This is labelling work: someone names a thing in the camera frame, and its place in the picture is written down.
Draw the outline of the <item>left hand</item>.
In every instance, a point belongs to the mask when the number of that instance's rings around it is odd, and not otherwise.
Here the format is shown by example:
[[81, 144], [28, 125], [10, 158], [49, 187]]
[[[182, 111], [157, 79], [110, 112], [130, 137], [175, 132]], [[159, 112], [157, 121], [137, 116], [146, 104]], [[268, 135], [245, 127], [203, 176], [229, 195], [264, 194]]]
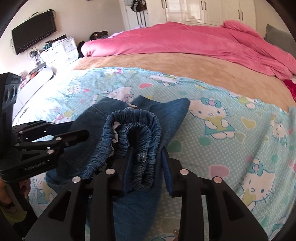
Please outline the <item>left hand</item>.
[[1, 207], [8, 208], [13, 203], [18, 209], [27, 211], [30, 207], [27, 197], [31, 190], [31, 180], [23, 180], [16, 186], [16, 190], [13, 190], [13, 187], [1, 178]]

